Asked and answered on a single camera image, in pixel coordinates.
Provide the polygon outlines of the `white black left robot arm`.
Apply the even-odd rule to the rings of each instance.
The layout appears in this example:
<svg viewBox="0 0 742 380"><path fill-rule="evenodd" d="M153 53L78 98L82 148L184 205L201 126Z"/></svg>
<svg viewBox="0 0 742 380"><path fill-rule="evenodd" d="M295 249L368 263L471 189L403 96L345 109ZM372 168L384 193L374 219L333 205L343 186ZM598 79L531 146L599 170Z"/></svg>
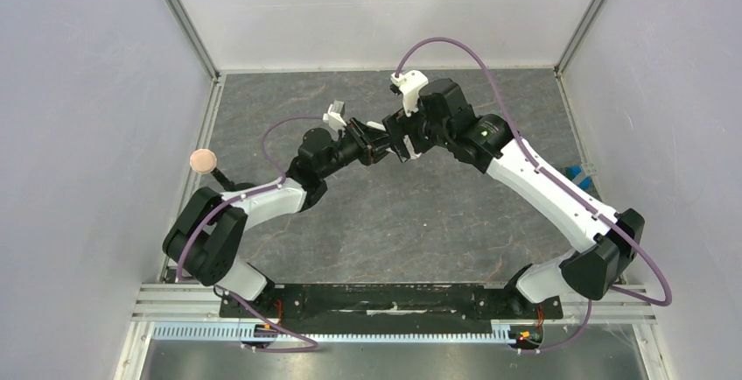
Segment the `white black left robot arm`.
<svg viewBox="0 0 742 380"><path fill-rule="evenodd" d="M389 148L389 134L380 124L351 119L335 133L307 131L297 156L275 181L232 186L223 193L198 189L163 243L164 253L176 264L175 281L218 286L241 296L241 306L252 316L266 316L275 295L266 288L270 280L238 257L243 234L312 208L327 191L326 178L353 162L375 164Z"/></svg>

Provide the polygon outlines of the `red and white remote control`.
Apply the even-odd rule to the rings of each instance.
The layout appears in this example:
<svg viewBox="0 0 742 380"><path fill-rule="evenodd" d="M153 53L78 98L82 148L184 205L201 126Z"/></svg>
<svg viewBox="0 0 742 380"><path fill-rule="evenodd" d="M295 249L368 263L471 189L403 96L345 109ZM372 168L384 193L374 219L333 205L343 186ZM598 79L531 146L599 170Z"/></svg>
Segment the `red and white remote control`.
<svg viewBox="0 0 742 380"><path fill-rule="evenodd" d="M390 137L389 154L396 155L402 163L411 159L418 159L422 155L421 152L417 152L415 149L409 131L405 129L401 123L378 123L375 121L367 121L366 124L380 130L385 130L388 133Z"/></svg>

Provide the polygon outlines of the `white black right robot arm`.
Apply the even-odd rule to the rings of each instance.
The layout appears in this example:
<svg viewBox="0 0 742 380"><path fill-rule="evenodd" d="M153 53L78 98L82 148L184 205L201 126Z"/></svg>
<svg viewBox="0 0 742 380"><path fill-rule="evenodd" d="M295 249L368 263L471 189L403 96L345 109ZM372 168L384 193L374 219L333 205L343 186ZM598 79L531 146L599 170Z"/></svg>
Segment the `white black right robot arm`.
<svg viewBox="0 0 742 380"><path fill-rule="evenodd" d="M544 215L571 249L546 263L531 264L510 281L508 311L527 317L548 298L576 292L602 299L637 253L625 236L638 242L645 220L632 208L623 212L590 196L517 140L495 114L478 116L458 83L429 81L419 72L392 76L391 90L402 108L383 119L390 148L401 161L434 146L503 183Z"/></svg>

